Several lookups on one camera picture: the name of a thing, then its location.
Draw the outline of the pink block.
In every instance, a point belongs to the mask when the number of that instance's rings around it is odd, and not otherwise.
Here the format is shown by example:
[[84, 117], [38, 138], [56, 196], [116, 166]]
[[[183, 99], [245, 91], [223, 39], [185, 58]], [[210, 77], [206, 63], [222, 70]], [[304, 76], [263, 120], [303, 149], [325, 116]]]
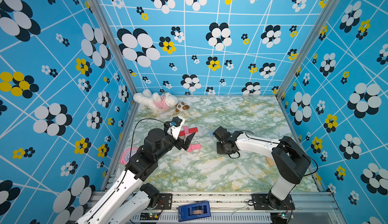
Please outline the pink block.
[[184, 130], [185, 136], [187, 137], [189, 135], [189, 133], [190, 133], [189, 127], [188, 126], [184, 126], [183, 130]]
[[202, 148], [202, 145], [201, 144], [193, 144], [193, 145], [190, 145], [187, 152], [192, 152], [192, 151], [195, 151], [195, 150], [199, 150]]

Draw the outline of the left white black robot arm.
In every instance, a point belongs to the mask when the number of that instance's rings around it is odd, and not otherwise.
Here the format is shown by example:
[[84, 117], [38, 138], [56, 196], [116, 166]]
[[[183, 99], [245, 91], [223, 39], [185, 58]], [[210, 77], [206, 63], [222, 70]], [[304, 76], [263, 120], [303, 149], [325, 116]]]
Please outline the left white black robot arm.
[[77, 224], [126, 224], [136, 214], [158, 202], [159, 191], [145, 180], [158, 167], [158, 160], [172, 148], [188, 150], [196, 133], [183, 140], [180, 129], [152, 129], [144, 144], [130, 158], [114, 185]]

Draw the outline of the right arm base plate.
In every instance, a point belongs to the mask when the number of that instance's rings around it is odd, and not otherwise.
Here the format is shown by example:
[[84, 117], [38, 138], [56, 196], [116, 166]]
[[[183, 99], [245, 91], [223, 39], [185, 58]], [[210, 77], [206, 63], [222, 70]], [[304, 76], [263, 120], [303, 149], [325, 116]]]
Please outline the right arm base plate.
[[255, 210], [295, 210], [295, 205], [289, 194], [285, 200], [279, 200], [268, 194], [252, 194]]

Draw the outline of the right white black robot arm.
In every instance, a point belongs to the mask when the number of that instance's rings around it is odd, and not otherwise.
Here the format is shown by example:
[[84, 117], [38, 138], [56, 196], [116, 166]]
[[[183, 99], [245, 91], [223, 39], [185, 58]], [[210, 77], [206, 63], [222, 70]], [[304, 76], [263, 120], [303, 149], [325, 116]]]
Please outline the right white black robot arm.
[[312, 163], [312, 159], [290, 137], [279, 140], [253, 137], [247, 131], [230, 133], [226, 128], [218, 127], [213, 136], [217, 139], [217, 153], [220, 155], [240, 155], [242, 151], [265, 156], [274, 162], [279, 177], [268, 194], [253, 197], [256, 210], [295, 210], [291, 191], [301, 180]]

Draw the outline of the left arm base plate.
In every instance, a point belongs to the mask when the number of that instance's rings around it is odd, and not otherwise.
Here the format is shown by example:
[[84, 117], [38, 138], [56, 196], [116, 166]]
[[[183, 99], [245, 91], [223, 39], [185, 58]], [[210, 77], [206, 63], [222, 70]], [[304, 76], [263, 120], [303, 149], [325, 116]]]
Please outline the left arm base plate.
[[170, 210], [172, 207], [173, 194], [160, 193], [151, 201], [151, 209]]

